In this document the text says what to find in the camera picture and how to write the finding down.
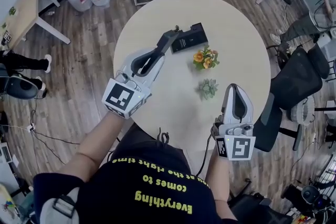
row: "yellow flower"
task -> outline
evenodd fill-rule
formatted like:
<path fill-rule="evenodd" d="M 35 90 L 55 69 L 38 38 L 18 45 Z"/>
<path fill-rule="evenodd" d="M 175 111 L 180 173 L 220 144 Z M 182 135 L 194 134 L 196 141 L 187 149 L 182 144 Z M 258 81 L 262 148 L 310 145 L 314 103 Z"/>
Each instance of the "yellow flower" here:
<path fill-rule="evenodd" d="M 208 69 L 212 66 L 212 59 L 210 57 L 205 58 L 203 66 L 205 69 Z"/>
<path fill-rule="evenodd" d="M 203 61 L 203 53 L 198 52 L 198 53 L 194 54 L 194 60 L 196 62 L 202 62 Z"/>

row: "white shoe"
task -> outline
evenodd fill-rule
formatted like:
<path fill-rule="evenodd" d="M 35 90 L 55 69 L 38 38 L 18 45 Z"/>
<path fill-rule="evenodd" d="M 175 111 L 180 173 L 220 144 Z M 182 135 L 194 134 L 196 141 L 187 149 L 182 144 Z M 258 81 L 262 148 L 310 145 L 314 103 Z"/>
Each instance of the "white shoe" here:
<path fill-rule="evenodd" d="M 44 56 L 44 59 L 48 60 L 48 62 L 49 62 L 48 68 L 47 68 L 47 70 L 45 70 L 45 73 L 49 73 L 50 70 L 51 70 L 51 61 L 52 61 L 51 55 L 50 54 L 46 54 Z"/>
<path fill-rule="evenodd" d="M 42 78 L 40 76 L 37 76 L 35 79 L 42 81 Z M 42 87 L 40 91 L 44 92 L 45 90 L 46 90 L 46 84 L 42 81 Z"/>
<path fill-rule="evenodd" d="M 280 35 L 282 35 L 282 34 L 284 33 L 284 32 L 283 32 L 281 29 L 279 29 L 279 28 L 276 30 L 276 32 L 277 32 L 278 36 L 280 36 Z"/>
<path fill-rule="evenodd" d="M 271 40 L 277 44 L 277 45 L 280 45 L 281 44 L 281 39 L 279 36 L 277 35 L 274 35 L 274 34 L 269 34 L 269 37 L 271 38 Z"/>

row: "drawstring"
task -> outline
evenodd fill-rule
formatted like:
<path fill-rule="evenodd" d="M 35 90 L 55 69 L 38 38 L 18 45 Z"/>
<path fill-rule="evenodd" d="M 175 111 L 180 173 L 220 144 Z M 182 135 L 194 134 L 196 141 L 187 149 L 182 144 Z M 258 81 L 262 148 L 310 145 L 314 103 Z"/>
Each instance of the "drawstring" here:
<path fill-rule="evenodd" d="M 168 145 L 168 142 L 169 142 L 169 134 L 161 133 L 161 127 L 159 127 L 159 134 L 156 137 L 156 146 L 157 147 L 162 146 L 163 148 L 165 148 Z"/>

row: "black t-shirt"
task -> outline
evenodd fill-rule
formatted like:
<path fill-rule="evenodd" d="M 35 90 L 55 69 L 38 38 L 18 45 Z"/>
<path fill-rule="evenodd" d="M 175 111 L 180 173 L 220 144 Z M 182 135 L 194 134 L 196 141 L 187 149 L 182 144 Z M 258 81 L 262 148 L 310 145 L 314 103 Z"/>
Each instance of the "black t-shirt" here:
<path fill-rule="evenodd" d="M 220 219 L 208 184 L 181 172 L 185 165 L 169 158 L 156 147 L 125 151 L 87 183 L 74 176 L 39 174 L 34 178 L 37 217 L 48 199 L 80 187 L 80 223 L 238 223 Z"/>

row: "backpack strap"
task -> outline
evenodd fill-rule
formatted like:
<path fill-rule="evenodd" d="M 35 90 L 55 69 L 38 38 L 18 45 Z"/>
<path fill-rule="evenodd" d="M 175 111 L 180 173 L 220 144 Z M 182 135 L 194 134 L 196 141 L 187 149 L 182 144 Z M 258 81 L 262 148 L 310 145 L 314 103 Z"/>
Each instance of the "backpack strap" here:
<path fill-rule="evenodd" d="M 79 217 L 75 205 L 79 188 L 74 188 L 68 195 L 47 200 L 40 216 L 40 224 L 78 224 Z"/>

